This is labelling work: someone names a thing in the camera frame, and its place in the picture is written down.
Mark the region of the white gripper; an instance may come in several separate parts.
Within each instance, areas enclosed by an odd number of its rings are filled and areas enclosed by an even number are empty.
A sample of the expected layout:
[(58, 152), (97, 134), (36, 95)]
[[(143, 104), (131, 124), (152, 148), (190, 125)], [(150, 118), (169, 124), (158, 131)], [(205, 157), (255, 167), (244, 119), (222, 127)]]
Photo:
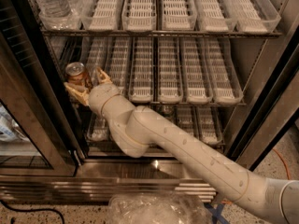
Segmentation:
[(100, 85), (94, 87), (90, 94), (84, 86), (68, 82), (65, 82), (64, 86), (69, 94), (82, 105), (89, 106), (93, 113), (100, 115), (105, 103), (112, 97), (119, 95), (120, 91), (112, 84), (110, 76), (100, 67), (96, 68), (96, 76)]

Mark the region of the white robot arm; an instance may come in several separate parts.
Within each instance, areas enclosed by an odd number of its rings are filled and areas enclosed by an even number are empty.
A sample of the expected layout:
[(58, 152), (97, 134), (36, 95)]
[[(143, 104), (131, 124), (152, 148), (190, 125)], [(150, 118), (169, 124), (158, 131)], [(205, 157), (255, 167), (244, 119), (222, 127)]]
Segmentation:
[(232, 203), (272, 224), (299, 224), (299, 181), (254, 174), (231, 161), (154, 110), (133, 105), (102, 69), (88, 89), (66, 82), (66, 90), (103, 117), (113, 140), (126, 155), (139, 158), (156, 144)]

